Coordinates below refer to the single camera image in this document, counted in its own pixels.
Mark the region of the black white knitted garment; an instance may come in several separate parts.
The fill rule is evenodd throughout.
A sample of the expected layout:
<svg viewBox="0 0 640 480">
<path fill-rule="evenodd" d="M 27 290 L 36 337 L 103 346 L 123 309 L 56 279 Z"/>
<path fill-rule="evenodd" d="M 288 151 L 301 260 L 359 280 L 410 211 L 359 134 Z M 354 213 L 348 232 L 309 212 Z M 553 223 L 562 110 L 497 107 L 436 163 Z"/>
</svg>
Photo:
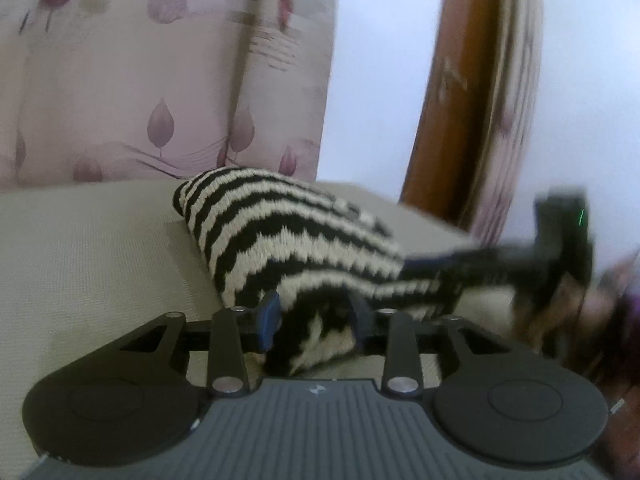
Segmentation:
<svg viewBox="0 0 640 480">
<path fill-rule="evenodd" d="M 269 376 L 297 375 L 354 352 L 351 296 L 422 321 L 451 313 L 462 295 L 442 271 L 408 268 L 393 233 L 370 211 L 277 172 L 205 171 L 176 188 L 172 206 L 224 307 L 254 309 L 278 294 L 281 322 L 262 352 Z"/>
</svg>

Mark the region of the brown wooden door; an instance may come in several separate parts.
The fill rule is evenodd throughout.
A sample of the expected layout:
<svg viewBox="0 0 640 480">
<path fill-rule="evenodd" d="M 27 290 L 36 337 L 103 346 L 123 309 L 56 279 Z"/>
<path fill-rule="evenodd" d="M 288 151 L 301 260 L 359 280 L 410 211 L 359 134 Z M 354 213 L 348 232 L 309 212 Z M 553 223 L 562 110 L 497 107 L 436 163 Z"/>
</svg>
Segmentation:
<svg viewBox="0 0 640 480">
<path fill-rule="evenodd" d="M 480 156 L 500 0 L 442 0 L 416 140 L 400 202 L 462 225 Z"/>
</svg>

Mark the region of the pink leaf print curtain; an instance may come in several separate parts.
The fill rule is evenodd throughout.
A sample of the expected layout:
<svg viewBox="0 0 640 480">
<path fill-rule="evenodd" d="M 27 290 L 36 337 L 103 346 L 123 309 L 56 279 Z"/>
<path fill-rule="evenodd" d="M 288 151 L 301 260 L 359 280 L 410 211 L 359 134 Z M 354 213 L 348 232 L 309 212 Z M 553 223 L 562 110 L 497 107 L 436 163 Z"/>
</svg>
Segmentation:
<svg viewBox="0 0 640 480">
<path fill-rule="evenodd" d="M 1 0 L 2 188 L 317 174 L 336 0 Z"/>
</svg>

